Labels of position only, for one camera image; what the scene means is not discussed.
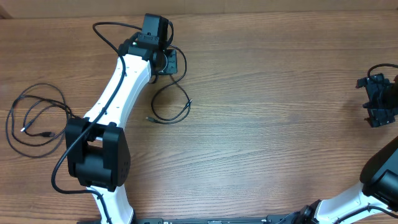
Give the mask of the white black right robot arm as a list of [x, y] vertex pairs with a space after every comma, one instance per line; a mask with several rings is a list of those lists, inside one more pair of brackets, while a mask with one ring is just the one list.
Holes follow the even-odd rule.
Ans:
[[[395, 121], [397, 82], [391, 83], [379, 73], [359, 79], [356, 87], [365, 87], [368, 94], [363, 107], [368, 110], [371, 127]], [[367, 161], [356, 185], [303, 207], [293, 223], [354, 223], [377, 213], [397, 218], [397, 138]]]

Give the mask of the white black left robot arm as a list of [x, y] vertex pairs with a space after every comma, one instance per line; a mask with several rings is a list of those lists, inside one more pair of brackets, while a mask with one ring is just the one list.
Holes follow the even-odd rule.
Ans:
[[143, 26], [117, 49], [113, 76], [96, 104], [65, 129], [68, 172], [92, 194], [100, 210], [99, 223], [133, 223], [134, 209], [125, 189], [131, 156], [124, 133], [127, 119], [142, 89], [161, 73], [177, 71], [170, 50], [172, 22], [146, 14]]

